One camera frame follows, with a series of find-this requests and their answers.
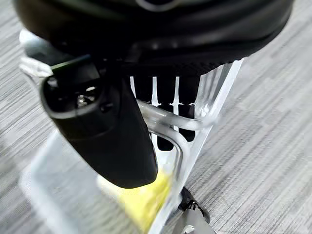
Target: screw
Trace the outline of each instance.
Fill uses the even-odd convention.
[[[88,105],[87,100],[85,99],[84,95],[79,95],[77,98],[77,106],[80,107],[84,107]]]

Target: striped carpet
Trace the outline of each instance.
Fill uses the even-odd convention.
[[[218,234],[312,234],[311,12],[312,0],[297,0],[283,33],[245,60],[187,183]],[[53,125],[17,68],[21,24],[8,0],[0,0],[0,19],[0,233],[48,234],[18,177]],[[86,210],[99,202],[64,205],[88,223]],[[82,233],[113,233],[113,225],[108,217]],[[121,226],[136,232],[129,221]]]

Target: floor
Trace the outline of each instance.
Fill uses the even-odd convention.
[[[311,12],[297,0],[283,33],[246,59],[187,183],[218,234],[312,234]],[[53,125],[18,70],[9,0],[0,19],[0,233],[49,234],[18,177]]]

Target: yellow object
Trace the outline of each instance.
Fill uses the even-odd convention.
[[[111,183],[101,186],[117,196],[129,218],[146,234],[170,191],[171,177],[159,171],[156,180],[143,187],[123,189]]]

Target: transparent plastic stand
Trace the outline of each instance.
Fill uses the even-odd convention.
[[[155,134],[152,136],[152,141],[155,146],[158,164],[160,168],[173,175],[172,188],[163,206],[158,211],[149,229],[149,234],[159,234],[170,214],[177,209],[181,201],[180,192],[218,118],[241,64],[242,60],[235,61],[201,77],[195,102],[195,119],[180,117],[140,100],[137,101],[149,131]],[[23,58],[20,68],[27,75],[28,82],[36,90],[42,78],[52,74],[49,66],[32,58]],[[152,104],[157,105],[155,85],[153,85],[153,90]],[[177,93],[176,88],[173,103],[175,113],[179,104]],[[194,141],[187,142],[176,131],[177,128],[195,131]],[[156,135],[169,140],[174,145],[174,149],[170,152],[160,151],[157,148]],[[79,194],[79,197],[75,198],[78,199],[75,202],[92,199],[97,201],[100,206],[101,199],[106,199],[102,196],[101,189],[104,194],[107,193],[105,188],[101,187],[101,180],[103,178],[97,175],[56,131],[49,137],[46,145],[38,151],[31,165],[26,168],[20,179],[20,186],[34,208],[55,233],[105,233],[104,229],[91,227],[90,223],[93,224],[93,222],[90,220],[98,218],[98,214],[92,213],[91,210],[87,212],[88,222],[85,220],[85,215],[72,215],[72,212],[82,211],[75,211],[74,205],[72,205],[71,209],[67,208],[68,204],[62,201],[64,196],[58,197],[55,191],[57,188],[60,190],[65,189],[62,186],[66,186],[66,191],[73,197],[75,197],[75,194]],[[57,188],[47,186],[56,183]],[[84,186],[83,189],[87,191],[82,193],[81,186]]]

